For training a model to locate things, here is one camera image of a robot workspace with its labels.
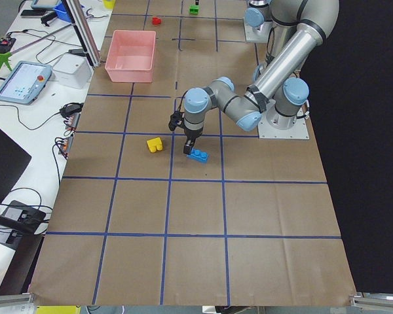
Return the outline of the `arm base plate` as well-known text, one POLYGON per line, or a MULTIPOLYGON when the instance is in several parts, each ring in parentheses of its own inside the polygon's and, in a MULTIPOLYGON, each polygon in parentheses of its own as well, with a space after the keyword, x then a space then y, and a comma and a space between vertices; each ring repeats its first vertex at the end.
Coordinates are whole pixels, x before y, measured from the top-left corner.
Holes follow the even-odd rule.
POLYGON ((262 113, 262 118, 257 125, 258 135, 260 139, 287 139, 287 140, 309 140, 309 131, 307 129, 306 120, 297 119, 295 124, 287 130, 279 130, 271 125, 267 120, 267 114, 262 113))
POLYGON ((259 28, 245 24, 245 41, 247 43, 267 43, 270 29, 269 24, 263 24, 259 28))

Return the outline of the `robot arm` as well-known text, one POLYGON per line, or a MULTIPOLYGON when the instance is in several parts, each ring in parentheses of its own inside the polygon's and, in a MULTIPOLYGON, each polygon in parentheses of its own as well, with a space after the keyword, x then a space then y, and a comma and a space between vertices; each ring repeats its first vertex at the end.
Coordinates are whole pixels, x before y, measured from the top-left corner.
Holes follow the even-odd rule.
POLYGON ((330 36, 338 14, 338 1, 251 3, 245 12, 248 24, 258 27, 256 15, 272 21, 265 62, 255 71, 255 80, 243 96, 235 93, 227 77, 184 93, 168 125, 170 130, 183 129, 187 137, 184 154, 191 155, 196 139, 202 135, 206 113, 212 109, 224 112, 244 131, 257 127, 264 112, 278 116, 275 128, 290 128, 309 96, 308 85, 293 72, 302 68, 310 52, 330 36))
POLYGON ((244 13, 244 23, 252 29, 260 31, 271 22, 271 0, 250 0, 244 13))

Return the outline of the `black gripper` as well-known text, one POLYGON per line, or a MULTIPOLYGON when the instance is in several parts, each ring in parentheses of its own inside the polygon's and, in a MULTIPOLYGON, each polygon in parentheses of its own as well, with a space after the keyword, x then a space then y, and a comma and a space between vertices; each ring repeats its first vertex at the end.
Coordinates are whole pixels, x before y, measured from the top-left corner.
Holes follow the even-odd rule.
POLYGON ((203 127, 189 127, 186 126, 185 123, 185 113, 180 111, 174 111, 173 114, 170 115, 168 128, 170 131, 174 131, 176 128, 181 128, 184 131, 187 140, 183 146, 183 153, 190 155, 193 151, 196 139, 202 135, 203 127))

